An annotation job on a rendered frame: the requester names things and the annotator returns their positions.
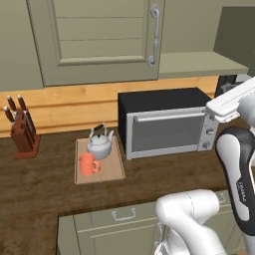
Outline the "olive green open wall cabinet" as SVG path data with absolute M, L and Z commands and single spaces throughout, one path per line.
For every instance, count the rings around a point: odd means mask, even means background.
M 159 76 L 162 79 L 247 74 L 214 51 L 223 7 L 255 7 L 255 0 L 165 0 Z

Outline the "olive green closed wall cabinet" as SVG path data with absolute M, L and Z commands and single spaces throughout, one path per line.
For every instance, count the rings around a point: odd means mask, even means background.
M 0 92 L 42 88 L 27 1 L 0 0 Z

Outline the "olive green cabinet door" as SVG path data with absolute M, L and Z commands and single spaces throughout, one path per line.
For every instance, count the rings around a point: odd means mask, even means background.
M 27 0 L 44 85 L 155 80 L 165 0 Z M 159 41 L 155 65 L 155 20 Z

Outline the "silver grey kettle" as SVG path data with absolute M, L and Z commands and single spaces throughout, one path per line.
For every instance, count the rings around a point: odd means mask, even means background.
M 105 130 L 105 133 L 95 134 L 95 132 L 101 128 Z M 92 153 L 97 160 L 108 157 L 112 151 L 113 135 L 114 132 L 108 132 L 108 129 L 104 123 L 93 127 L 89 136 L 87 151 Z

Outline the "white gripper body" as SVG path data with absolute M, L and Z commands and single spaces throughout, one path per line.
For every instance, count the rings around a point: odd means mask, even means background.
M 206 112 L 220 123 L 229 123 L 238 117 L 252 123 L 254 104 L 255 77 L 208 102 Z

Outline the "olive green base cupboard door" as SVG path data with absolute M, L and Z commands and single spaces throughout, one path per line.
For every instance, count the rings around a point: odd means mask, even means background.
M 78 233 L 81 255 L 153 255 L 158 240 L 157 223 L 99 228 Z

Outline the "dark olive cabinet door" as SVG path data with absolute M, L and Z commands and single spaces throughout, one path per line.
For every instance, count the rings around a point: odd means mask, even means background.
M 255 76 L 255 7 L 223 7 L 214 51 Z

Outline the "light wooden tray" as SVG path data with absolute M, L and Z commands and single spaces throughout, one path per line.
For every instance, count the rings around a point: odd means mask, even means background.
M 123 179 L 126 177 L 122 156 L 119 149 L 118 140 L 113 136 L 112 151 L 110 155 L 100 161 L 101 170 L 93 175 L 82 175 L 80 171 L 79 157 L 87 152 L 87 138 L 78 138 L 76 140 L 75 155 L 75 183 L 89 184 L 95 182 L 104 182 Z

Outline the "olive green drawer front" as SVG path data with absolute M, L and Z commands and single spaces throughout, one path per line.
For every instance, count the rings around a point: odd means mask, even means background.
M 230 201 L 230 197 L 229 197 L 228 191 L 227 190 L 216 191 L 215 194 L 217 195 L 217 198 L 218 198 L 218 195 L 220 193 L 224 193 L 224 196 L 225 196 L 225 199 L 226 199 L 226 201 L 224 203 L 219 203 L 220 206 L 230 206 L 231 205 L 231 201 Z
M 112 217 L 113 211 L 115 210 L 120 212 L 130 211 L 133 207 L 136 209 L 136 217 L 134 219 L 128 221 L 115 221 L 113 219 Z M 76 230 L 78 232 L 83 232 L 101 227 L 116 226 L 155 218 L 156 218 L 155 203 L 149 202 L 125 207 L 76 214 L 74 216 L 74 222 Z

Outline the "brown-handled knife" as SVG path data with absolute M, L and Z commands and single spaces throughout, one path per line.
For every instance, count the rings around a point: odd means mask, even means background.
M 18 102 L 23 111 L 27 111 L 27 107 L 25 101 L 23 100 L 22 96 L 18 95 Z
M 28 112 L 27 111 L 23 111 L 23 114 L 24 114 L 24 119 L 26 120 L 26 122 L 27 122 L 27 124 L 28 124 L 28 126 L 30 128 L 31 133 L 35 134 L 35 132 L 34 132 L 34 130 L 32 128 L 32 124 L 30 122 L 29 116 L 28 116 Z
M 7 101 L 8 101 L 8 103 L 9 103 L 9 106 L 10 106 L 10 108 L 12 109 L 12 111 L 13 111 L 13 112 L 17 112 L 16 105 L 15 105 L 15 103 L 14 103 L 14 101 L 13 101 L 13 99 L 12 99 L 11 96 L 7 96 Z
M 6 115 L 7 119 L 13 125 L 15 123 L 15 120 L 14 120 L 11 112 L 9 111 L 8 107 L 4 107 L 3 109 L 4 109 L 4 112 L 5 112 L 5 115 Z

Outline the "brown wooden knife block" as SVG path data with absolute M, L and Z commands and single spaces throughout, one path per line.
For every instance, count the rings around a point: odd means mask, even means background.
M 31 132 L 22 110 L 18 111 L 18 118 L 12 125 L 10 134 L 17 147 L 15 159 L 37 156 L 41 137 Z

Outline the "silver toaster oven door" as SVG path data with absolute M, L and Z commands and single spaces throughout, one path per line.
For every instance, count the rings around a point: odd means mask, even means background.
M 195 151 L 204 117 L 136 123 L 133 117 L 175 116 L 204 113 L 205 107 L 127 114 L 127 159 Z

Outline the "orange mug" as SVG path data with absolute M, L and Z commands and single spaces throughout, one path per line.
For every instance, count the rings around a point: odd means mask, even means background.
M 95 160 L 92 153 L 83 153 L 79 157 L 80 171 L 82 175 L 93 175 L 101 169 L 101 165 Z

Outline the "black and silver toaster oven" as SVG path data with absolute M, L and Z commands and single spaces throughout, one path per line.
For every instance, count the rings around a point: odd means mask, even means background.
M 125 152 L 128 113 L 199 108 L 205 107 L 209 101 L 210 98 L 197 88 L 119 93 L 118 129 Z M 211 119 L 205 110 L 204 112 L 205 119 L 202 126 L 201 137 L 198 149 L 195 151 L 212 149 L 218 128 L 218 122 Z M 212 135 L 206 133 L 208 128 L 214 129 L 214 133 Z M 207 141 L 210 142 L 211 146 L 210 148 L 205 149 L 203 144 Z

